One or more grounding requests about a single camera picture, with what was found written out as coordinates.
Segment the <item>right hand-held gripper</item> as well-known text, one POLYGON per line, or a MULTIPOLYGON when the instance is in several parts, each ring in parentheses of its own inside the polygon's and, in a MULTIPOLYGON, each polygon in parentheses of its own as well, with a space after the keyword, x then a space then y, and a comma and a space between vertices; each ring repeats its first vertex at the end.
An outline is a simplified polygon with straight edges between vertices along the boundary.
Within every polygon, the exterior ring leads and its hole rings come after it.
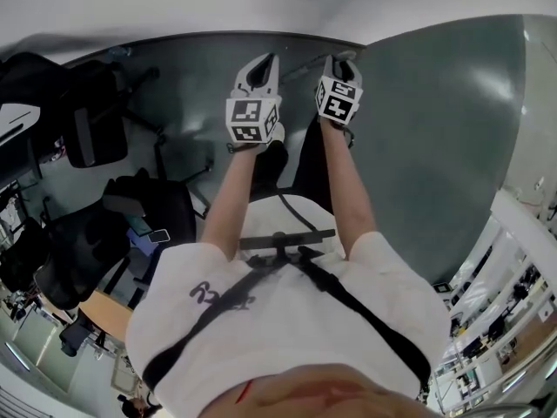
POLYGON ((352 60, 346 60, 346 83, 338 80, 336 63, 335 56, 329 55, 326 58, 324 75, 319 80, 315 102, 320 117, 348 125, 359 109, 363 79, 356 64, 352 60))

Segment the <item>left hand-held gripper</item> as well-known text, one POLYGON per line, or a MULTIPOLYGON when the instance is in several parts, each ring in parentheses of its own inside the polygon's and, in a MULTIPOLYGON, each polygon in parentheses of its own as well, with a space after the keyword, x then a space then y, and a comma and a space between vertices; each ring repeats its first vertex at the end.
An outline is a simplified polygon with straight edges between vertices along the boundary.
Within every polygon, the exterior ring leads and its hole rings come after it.
POLYGON ((253 59, 237 75, 236 88, 226 99, 225 126, 235 145, 267 145, 279 121, 282 97, 250 93, 268 83, 268 92, 279 89, 279 56, 266 53, 253 59))

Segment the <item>person's left forearm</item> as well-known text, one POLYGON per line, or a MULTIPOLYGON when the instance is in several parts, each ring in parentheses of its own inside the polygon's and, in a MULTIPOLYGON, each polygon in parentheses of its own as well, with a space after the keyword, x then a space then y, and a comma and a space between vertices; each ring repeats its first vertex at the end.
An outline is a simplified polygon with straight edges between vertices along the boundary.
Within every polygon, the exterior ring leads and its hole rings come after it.
POLYGON ((200 241, 217 247, 228 260, 233 260, 238 250, 257 155, 256 148, 232 154, 232 161, 205 219, 200 241))

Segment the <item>person's right forearm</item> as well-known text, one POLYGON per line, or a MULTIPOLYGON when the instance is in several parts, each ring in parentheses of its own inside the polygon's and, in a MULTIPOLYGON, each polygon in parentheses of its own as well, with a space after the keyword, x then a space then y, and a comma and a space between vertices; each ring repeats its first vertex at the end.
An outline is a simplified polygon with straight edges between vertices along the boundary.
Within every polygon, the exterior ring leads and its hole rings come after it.
POLYGON ((371 200, 359 176, 345 135, 329 119, 320 118, 333 215, 349 259, 358 239, 377 230, 371 200))

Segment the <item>black trousers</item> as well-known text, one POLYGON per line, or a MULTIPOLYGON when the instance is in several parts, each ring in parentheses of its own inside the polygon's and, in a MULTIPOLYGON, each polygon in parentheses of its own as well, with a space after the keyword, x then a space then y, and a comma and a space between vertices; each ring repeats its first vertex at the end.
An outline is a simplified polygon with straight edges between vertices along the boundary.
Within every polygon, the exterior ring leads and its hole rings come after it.
POLYGON ((306 130, 292 185, 279 189, 278 181, 288 158, 285 145, 275 140, 258 154, 252 175, 250 201, 268 198, 281 192, 309 199, 333 214, 325 148, 318 115, 314 116, 306 130))

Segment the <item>black office chair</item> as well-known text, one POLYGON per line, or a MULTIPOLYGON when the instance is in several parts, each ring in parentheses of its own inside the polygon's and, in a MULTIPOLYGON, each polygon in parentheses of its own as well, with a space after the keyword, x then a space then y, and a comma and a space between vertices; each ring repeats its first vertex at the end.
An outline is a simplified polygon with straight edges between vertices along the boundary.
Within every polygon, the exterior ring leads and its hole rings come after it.
POLYGON ((89 60, 67 67, 30 52, 0 62, 0 104, 41 109, 35 125, 0 145, 0 169, 29 170, 54 152, 59 139, 76 168, 119 161, 128 152, 126 119, 158 133, 159 127, 128 108, 142 84, 158 78, 158 69, 151 67, 128 84, 118 82, 123 74, 118 62, 89 60))
POLYGON ((94 323, 79 310, 76 319, 59 335, 62 352, 71 358, 75 357, 79 348, 94 331, 94 323))
POLYGON ((197 238, 197 219, 205 212, 195 210, 188 184, 212 169, 211 159, 185 179, 167 178, 161 154, 163 142, 154 145, 157 177, 141 168, 132 176, 110 179, 95 203, 47 224, 48 257, 36 271, 34 281, 54 307, 71 310, 86 301, 103 277, 115 266, 129 265, 129 228, 143 237, 166 229, 170 240, 156 244, 147 271, 138 280, 138 291, 151 284, 163 250, 192 243, 197 238))

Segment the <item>blue box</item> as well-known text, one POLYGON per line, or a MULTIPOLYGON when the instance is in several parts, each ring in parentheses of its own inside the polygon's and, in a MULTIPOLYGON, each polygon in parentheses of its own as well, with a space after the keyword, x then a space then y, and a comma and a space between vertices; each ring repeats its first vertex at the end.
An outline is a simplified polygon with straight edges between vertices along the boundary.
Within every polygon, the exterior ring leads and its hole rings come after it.
POLYGON ((131 245, 137 248, 142 254, 149 257, 152 255, 153 251, 156 249, 157 245, 150 242, 147 235, 140 237, 135 233, 132 228, 129 228, 126 232, 126 236, 131 242, 131 245))

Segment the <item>white table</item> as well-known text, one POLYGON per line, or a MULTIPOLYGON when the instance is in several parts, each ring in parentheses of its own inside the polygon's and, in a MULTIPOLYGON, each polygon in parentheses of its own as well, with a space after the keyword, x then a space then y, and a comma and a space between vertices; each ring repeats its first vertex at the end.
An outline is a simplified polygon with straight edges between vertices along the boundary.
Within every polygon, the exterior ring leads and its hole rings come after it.
POLYGON ((0 104, 0 145, 4 145, 23 131, 30 129, 40 119, 38 106, 3 103, 0 104))

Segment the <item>white t-shirt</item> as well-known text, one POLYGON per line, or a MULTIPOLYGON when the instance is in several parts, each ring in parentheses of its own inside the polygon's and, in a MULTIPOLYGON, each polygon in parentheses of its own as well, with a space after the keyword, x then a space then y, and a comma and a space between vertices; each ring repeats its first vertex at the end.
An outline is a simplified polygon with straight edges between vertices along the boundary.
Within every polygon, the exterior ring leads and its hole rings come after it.
MULTIPOLYGON (((321 225, 335 221, 308 199, 293 202, 321 225)), ((345 365, 418 401, 449 327, 433 287, 376 230, 349 259, 341 244, 260 269, 201 241, 168 249, 126 347, 171 414, 198 418, 238 385, 309 365, 345 365)))

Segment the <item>wooden desk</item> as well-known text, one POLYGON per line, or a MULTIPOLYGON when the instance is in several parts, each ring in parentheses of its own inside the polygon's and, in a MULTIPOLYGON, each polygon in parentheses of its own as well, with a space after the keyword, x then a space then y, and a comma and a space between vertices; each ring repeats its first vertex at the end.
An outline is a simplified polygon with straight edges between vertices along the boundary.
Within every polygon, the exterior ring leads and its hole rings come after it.
POLYGON ((132 310, 128 306, 95 290, 86 301, 79 303, 78 308, 102 331, 121 342, 125 341, 132 316, 132 310))

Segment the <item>row of cluttered office desks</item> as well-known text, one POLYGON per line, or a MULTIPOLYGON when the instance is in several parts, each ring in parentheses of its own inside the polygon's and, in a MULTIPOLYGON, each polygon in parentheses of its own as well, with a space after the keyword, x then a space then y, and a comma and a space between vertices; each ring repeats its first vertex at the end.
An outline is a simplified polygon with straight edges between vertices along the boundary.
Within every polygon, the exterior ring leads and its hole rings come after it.
POLYGON ((522 252, 490 248, 448 301, 451 337, 427 404, 458 416, 524 385, 557 347, 557 297, 522 252))

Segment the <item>black balcony railing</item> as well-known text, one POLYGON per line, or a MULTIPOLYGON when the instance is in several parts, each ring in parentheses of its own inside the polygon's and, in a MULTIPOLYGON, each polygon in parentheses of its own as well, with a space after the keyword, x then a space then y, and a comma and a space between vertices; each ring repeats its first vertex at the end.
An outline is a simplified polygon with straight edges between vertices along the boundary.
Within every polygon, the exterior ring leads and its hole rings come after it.
POLYGON ((53 418, 0 387, 0 418, 53 418))

